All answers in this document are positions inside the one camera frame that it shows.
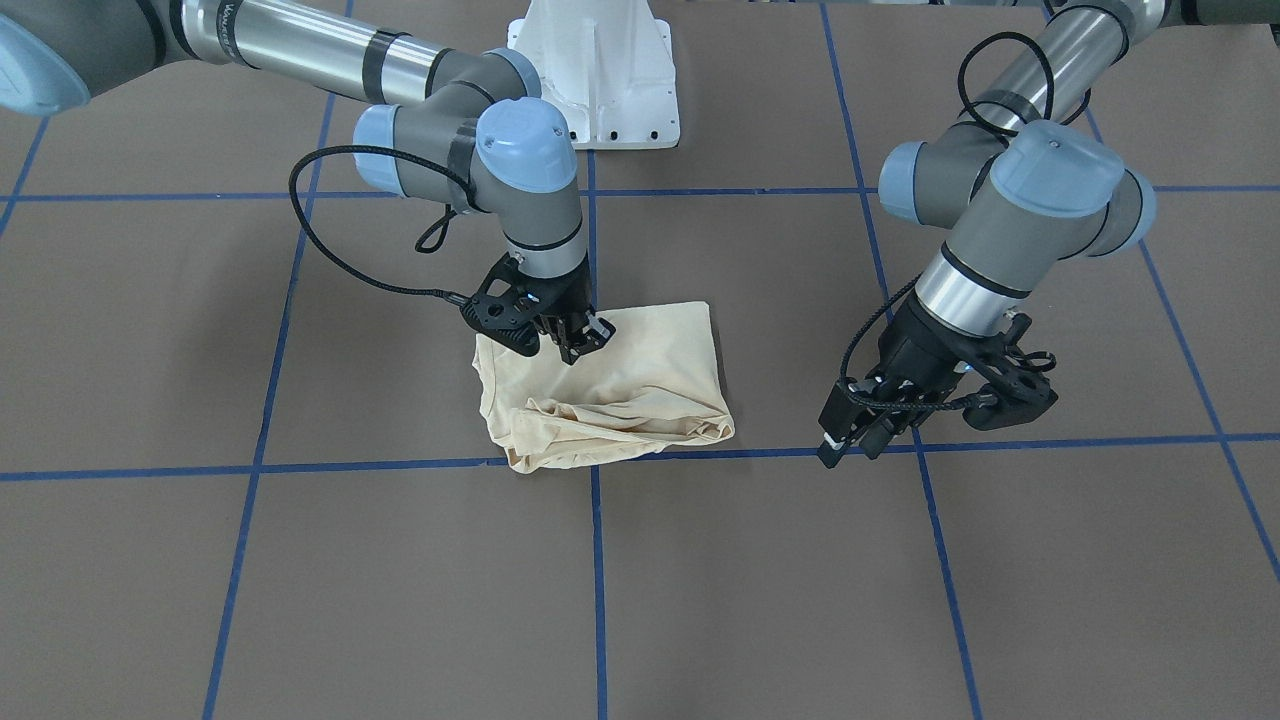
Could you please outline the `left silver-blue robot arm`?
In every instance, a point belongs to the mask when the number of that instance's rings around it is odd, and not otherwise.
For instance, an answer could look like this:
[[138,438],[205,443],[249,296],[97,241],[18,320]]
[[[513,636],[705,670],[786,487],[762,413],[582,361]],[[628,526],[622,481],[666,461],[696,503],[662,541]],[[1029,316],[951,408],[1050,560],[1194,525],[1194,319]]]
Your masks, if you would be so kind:
[[1111,149],[1073,128],[1093,83],[1157,29],[1276,24],[1275,1],[1061,1],[1037,37],[980,94],[957,70],[963,108],[932,143],[884,160],[882,208],[947,237],[918,278],[884,305],[892,319],[877,364],[841,366],[820,411],[827,466],[851,447],[877,457],[931,415],[959,411],[977,430],[1032,423],[1056,401],[1055,356],[1028,352],[1019,307],[1070,258],[1103,258],[1143,240],[1153,186]]

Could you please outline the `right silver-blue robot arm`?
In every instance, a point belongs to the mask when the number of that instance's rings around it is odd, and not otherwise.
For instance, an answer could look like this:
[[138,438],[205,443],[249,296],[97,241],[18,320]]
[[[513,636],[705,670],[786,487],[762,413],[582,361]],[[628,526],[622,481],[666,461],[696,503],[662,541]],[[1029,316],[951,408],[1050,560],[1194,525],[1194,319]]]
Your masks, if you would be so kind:
[[603,348],[614,327],[593,304],[579,163],[562,113],[534,64],[512,49],[480,54],[424,42],[296,1],[5,1],[3,105],[51,117],[182,60],[297,79],[364,104],[347,145],[291,169],[302,232],[333,263],[300,199],[302,172],[349,155],[364,181],[444,211],[416,250],[435,252],[453,219],[492,214],[506,251],[470,295],[358,278],[457,306],[479,334],[531,357],[543,338],[563,363]]

